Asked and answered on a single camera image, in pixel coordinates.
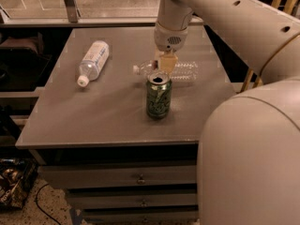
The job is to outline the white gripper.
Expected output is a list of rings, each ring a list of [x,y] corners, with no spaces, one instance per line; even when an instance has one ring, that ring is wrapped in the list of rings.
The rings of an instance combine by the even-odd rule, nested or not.
[[[157,45],[155,48],[154,69],[160,68],[168,74],[171,74],[178,61],[178,57],[174,52],[184,46],[187,36],[187,28],[173,31],[163,27],[157,22],[154,30],[154,40]]]

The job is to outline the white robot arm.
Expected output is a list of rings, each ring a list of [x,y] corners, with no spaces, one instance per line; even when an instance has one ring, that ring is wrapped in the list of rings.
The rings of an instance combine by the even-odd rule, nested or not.
[[[299,21],[258,0],[160,0],[156,44],[193,11],[262,79],[221,103],[199,139],[202,225],[300,225]]]

